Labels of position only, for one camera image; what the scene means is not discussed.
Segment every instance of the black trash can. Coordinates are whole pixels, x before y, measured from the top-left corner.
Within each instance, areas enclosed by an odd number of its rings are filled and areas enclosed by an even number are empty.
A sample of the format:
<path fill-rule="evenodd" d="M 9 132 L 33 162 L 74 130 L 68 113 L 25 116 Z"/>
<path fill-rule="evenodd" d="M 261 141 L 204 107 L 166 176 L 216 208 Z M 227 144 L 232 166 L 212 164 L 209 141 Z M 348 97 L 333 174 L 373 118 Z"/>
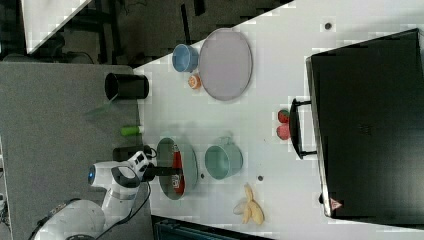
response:
<path fill-rule="evenodd" d="M 144 75 L 109 73 L 105 80 L 106 97 L 110 100 L 145 99 L 149 95 L 149 81 Z"/>

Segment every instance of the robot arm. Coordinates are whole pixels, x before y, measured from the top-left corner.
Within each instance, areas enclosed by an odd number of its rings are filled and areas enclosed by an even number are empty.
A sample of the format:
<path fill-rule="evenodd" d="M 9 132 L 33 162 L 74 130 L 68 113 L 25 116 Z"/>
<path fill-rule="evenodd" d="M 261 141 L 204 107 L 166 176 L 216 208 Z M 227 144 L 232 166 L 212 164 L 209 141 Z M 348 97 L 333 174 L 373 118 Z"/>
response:
<path fill-rule="evenodd" d="M 154 172 L 159 175 L 173 173 L 166 172 L 166 169 L 156 169 L 142 151 L 125 162 L 93 164 L 89 169 L 88 183 L 106 189 L 102 206 L 78 200 L 56 209 L 38 230 L 35 240 L 97 239 L 115 224 L 129 219 L 140 182 L 152 180 Z"/>

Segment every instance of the plate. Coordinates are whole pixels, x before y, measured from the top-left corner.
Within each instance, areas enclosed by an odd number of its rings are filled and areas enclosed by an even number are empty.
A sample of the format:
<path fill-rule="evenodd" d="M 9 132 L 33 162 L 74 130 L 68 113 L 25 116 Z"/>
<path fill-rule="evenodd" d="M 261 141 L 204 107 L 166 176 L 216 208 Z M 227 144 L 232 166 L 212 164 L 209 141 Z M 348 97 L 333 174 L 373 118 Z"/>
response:
<path fill-rule="evenodd" d="M 206 92 L 229 101 L 246 89 L 252 74 L 252 54 L 246 38 L 230 28 L 212 32 L 200 50 L 199 75 Z"/>

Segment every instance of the blue cup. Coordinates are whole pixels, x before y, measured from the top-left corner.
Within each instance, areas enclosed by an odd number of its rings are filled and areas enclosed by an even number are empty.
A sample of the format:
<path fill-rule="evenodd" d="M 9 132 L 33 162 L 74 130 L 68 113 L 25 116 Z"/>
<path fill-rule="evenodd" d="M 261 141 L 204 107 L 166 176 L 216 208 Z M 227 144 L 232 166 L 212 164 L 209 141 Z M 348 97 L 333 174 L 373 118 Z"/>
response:
<path fill-rule="evenodd" d="M 188 45 L 179 44 L 172 53 L 172 65 L 177 72 L 192 72 L 199 63 L 199 54 Z"/>
<path fill-rule="evenodd" d="M 220 144 L 209 147 L 205 154 L 206 170 L 217 180 L 238 173 L 243 166 L 240 149 L 230 141 L 230 137 L 222 137 L 220 140 Z"/>

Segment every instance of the white table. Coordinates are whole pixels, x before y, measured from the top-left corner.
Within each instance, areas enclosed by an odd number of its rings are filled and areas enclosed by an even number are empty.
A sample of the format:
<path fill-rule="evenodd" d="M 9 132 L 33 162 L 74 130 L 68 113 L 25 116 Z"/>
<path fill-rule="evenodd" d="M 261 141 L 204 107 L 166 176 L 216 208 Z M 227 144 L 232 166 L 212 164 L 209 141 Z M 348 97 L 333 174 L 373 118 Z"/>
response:
<path fill-rule="evenodd" d="M 21 0 L 27 53 L 33 53 L 91 0 Z"/>
<path fill-rule="evenodd" d="M 324 29 L 327 22 L 333 25 L 329 31 Z M 421 0 L 299 0 L 265 13 L 234 28 L 247 37 L 254 62 L 251 83 L 234 102 L 216 101 L 204 89 L 191 90 L 190 74 L 177 73 L 171 55 L 135 69 L 152 87 L 149 97 L 139 101 L 145 144 L 156 146 L 166 131 L 185 135 L 196 152 L 199 175 L 205 174 L 180 201 L 169 200 L 155 179 L 152 214 L 273 239 L 422 239 L 424 232 L 416 230 L 325 217 L 317 200 L 321 187 L 316 157 L 300 160 L 291 142 L 275 134 L 278 110 L 288 108 L 294 97 L 308 99 L 308 56 L 424 26 L 420 24 Z M 193 46 L 200 49 L 202 44 Z M 314 148 L 312 117 L 310 108 L 303 110 L 303 139 L 309 150 Z M 214 139 L 228 132 L 245 162 L 239 174 L 218 181 L 207 173 L 204 154 Z M 242 225 L 241 216 L 232 213 L 245 196 L 246 182 L 264 210 L 262 226 L 253 221 Z"/>

